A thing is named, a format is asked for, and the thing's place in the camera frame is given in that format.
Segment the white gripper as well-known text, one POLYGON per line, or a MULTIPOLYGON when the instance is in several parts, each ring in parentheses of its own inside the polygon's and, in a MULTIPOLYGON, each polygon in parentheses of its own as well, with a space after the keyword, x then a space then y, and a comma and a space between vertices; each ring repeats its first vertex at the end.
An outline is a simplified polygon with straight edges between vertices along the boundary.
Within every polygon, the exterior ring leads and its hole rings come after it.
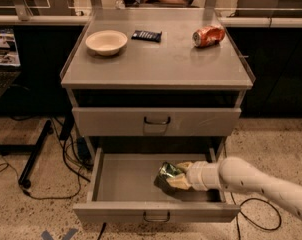
POLYGON ((192 163, 187 161, 178 163, 176 167, 187 173, 186 176, 179 174, 166 179, 167 183, 173 188, 188 190, 192 187, 196 191, 219 190, 221 188, 218 163, 208 163, 206 161, 192 163))

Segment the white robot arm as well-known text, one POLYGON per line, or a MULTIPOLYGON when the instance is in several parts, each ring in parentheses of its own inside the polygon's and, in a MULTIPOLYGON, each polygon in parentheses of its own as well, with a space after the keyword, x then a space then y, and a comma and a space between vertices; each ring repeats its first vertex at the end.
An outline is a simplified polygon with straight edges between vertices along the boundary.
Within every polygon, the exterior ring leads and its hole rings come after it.
POLYGON ((234 193, 259 193, 302 221, 302 186, 270 176, 238 157, 220 162, 183 162, 167 179, 171 187, 196 191, 217 189, 234 193))

